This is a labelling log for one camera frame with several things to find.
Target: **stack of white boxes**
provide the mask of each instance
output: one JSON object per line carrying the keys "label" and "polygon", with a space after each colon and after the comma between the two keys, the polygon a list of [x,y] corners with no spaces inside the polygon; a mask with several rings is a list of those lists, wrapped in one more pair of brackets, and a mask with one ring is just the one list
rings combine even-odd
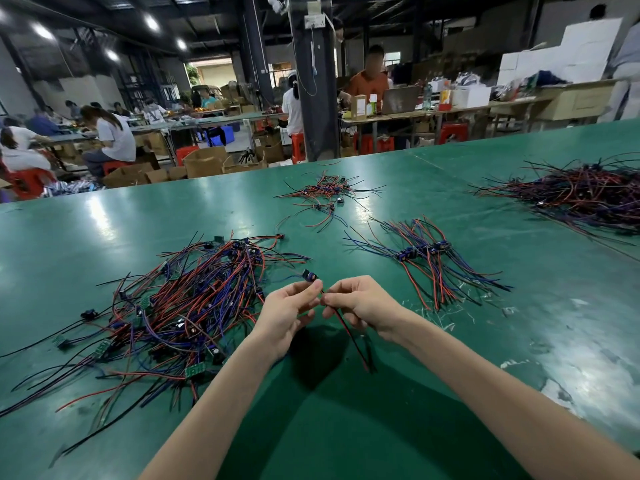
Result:
{"label": "stack of white boxes", "polygon": [[540,70],[569,82],[600,80],[622,18],[568,25],[560,46],[502,56],[498,85],[530,77]]}

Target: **workbench surface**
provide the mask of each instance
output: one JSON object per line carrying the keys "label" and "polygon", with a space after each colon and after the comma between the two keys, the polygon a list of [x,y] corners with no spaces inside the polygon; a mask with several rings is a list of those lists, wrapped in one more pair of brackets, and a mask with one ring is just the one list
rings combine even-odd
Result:
{"label": "workbench surface", "polygon": [[[402,266],[350,250],[335,219],[316,233],[306,212],[280,229],[279,250],[313,258],[327,285],[370,274],[398,302],[450,326],[476,352],[537,390],[544,389],[628,449],[640,449],[640,264],[546,219],[517,202],[479,198],[468,184],[484,177],[531,175],[524,160],[594,162],[640,147],[636,121],[352,157],[332,166],[304,164],[0,205],[0,354],[111,303],[114,286],[96,283],[146,273],[162,251],[179,250],[196,232],[236,237],[271,234],[295,211],[274,199],[327,170],[359,188],[386,185],[337,213],[364,235],[367,220],[425,214],[477,271],[503,271],[512,293],[461,311],[425,312]],[[638,256],[632,246],[621,246]],[[288,272],[270,274],[274,280]],[[274,283],[268,290],[283,286]],[[268,374],[220,472],[220,479],[514,479],[527,476],[482,423],[434,375],[400,348],[373,337],[377,374],[364,372],[339,323],[318,319],[298,350]],[[0,403],[28,393],[10,389],[66,362],[50,341],[0,359]],[[132,479],[186,413],[169,413],[170,395],[135,409],[112,428],[57,459],[87,434],[103,399],[59,413],[80,395],[110,387],[88,373],[0,419],[3,479]],[[148,384],[128,387],[116,409]]]}

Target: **white cloth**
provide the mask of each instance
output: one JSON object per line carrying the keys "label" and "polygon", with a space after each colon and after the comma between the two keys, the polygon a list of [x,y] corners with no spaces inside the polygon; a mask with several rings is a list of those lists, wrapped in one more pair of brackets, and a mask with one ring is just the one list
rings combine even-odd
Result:
{"label": "white cloth", "polygon": [[111,148],[103,148],[102,152],[109,158],[119,160],[121,162],[132,162],[136,160],[136,139],[127,119],[118,114],[114,114],[122,125],[122,129],[112,125],[107,120],[98,119],[96,128],[98,129],[98,139],[100,141],[112,141]]}
{"label": "white cloth", "polygon": [[293,96],[293,88],[284,93],[282,97],[282,112],[289,115],[289,124],[287,125],[287,134],[291,136],[295,133],[304,133],[302,125],[302,105],[300,99]]}
{"label": "white cloth", "polygon": [[30,150],[29,145],[37,136],[30,129],[9,126],[13,135],[13,140],[17,143],[15,148],[7,148],[0,144],[2,150],[2,161],[9,171],[27,170],[29,168],[42,168],[51,170],[49,160],[35,150]]}
{"label": "white cloth", "polygon": [[622,104],[627,92],[629,97],[620,119],[631,120],[640,114],[640,63],[620,64],[613,72],[613,78],[622,80],[617,81],[613,86],[609,104],[607,104],[607,112],[598,118],[599,123],[608,123],[616,118],[620,104]]}
{"label": "white cloth", "polygon": [[163,108],[160,105],[157,105],[157,107],[153,110],[153,111],[144,111],[144,115],[146,120],[148,120],[149,124],[154,124],[154,123],[164,123],[164,116],[163,114],[166,112],[165,108]]}

